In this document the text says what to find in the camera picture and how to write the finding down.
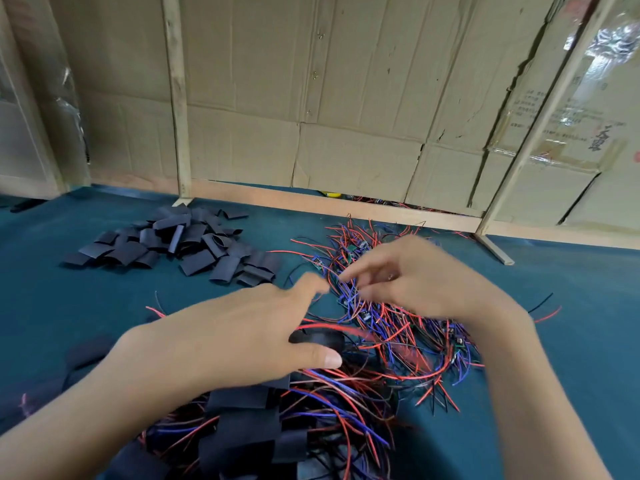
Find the hand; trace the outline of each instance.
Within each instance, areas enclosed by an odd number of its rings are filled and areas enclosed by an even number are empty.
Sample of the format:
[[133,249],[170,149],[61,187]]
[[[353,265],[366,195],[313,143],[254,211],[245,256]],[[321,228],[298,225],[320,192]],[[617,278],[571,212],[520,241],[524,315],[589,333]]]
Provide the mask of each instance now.
[[175,395],[180,405],[206,391],[279,379],[296,369],[338,368],[338,352],[317,344],[290,344],[289,336],[316,293],[328,284],[307,273],[290,290],[272,284],[203,301],[135,327],[103,364],[116,363],[127,383]]
[[480,319],[498,300],[511,300],[482,275],[414,235],[376,246],[340,275],[344,282],[354,278],[365,300],[462,323]]

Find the left hand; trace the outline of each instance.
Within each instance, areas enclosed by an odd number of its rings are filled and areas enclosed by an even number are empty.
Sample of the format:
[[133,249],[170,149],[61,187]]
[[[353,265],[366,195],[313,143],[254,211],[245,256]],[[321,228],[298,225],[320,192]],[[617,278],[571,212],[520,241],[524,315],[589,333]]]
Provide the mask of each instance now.
[[172,396],[176,406],[206,391],[279,379],[296,369],[340,367],[338,352],[290,344],[289,336],[328,283],[307,273],[289,290],[262,284],[203,301],[119,339],[103,361],[121,387]]

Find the right hand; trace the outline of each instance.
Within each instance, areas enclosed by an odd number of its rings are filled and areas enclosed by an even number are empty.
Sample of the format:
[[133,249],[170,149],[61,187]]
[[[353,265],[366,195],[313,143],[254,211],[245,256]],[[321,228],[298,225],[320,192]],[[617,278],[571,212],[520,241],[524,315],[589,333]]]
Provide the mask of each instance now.
[[513,302],[484,276],[414,235],[376,246],[340,274],[343,282],[354,278],[365,300],[463,324],[482,320],[499,303]]

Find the blue-green mat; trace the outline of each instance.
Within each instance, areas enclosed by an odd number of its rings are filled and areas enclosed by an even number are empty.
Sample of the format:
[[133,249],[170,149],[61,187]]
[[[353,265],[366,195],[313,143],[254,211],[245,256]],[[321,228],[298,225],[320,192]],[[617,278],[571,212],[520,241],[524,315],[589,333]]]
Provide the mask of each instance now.
[[[178,261],[165,258],[153,270],[84,269],[59,266],[61,257],[91,242],[103,230],[146,218],[174,196],[138,197],[80,189],[20,214],[0,209],[0,388],[46,377],[63,369],[63,354],[98,333],[117,336],[143,322],[157,291],[167,311],[238,289],[213,285],[207,275],[185,277]],[[324,240],[324,227],[344,222],[279,209],[247,209],[244,242],[265,249],[303,250],[296,236]],[[587,246],[495,238],[516,265],[498,263],[480,245],[459,235],[425,231],[454,256],[531,308],[553,292],[536,316],[562,305],[538,330],[574,407],[617,480],[640,472],[640,397],[636,345],[640,335],[640,253]],[[278,284],[301,261],[284,256]],[[297,277],[305,269],[295,273]],[[340,313],[331,297],[314,305],[320,314]],[[397,479],[499,479],[500,457],[483,373],[474,371],[449,388],[461,413],[404,401],[398,433]]]

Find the fingernail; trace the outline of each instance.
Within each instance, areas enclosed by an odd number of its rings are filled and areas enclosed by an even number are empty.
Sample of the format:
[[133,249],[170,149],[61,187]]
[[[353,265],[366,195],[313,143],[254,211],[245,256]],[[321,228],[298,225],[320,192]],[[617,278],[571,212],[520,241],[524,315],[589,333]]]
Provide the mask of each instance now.
[[342,356],[338,354],[333,349],[329,349],[329,351],[324,356],[324,368],[325,369],[337,369],[342,365]]

